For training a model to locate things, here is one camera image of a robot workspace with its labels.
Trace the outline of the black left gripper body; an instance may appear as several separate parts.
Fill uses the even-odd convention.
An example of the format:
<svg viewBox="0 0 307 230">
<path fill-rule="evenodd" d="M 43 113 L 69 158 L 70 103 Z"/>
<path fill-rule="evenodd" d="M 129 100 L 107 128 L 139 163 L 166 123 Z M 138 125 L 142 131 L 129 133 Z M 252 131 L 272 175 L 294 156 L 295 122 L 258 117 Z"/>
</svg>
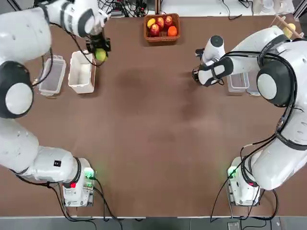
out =
<svg viewBox="0 0 307 230">
<path fill-rule="evenodd" d="M 94 48 L 106 49 L 106 40 L 102 34 L 97 34 L 92 36 L 92 46 Z"/>
</svg>

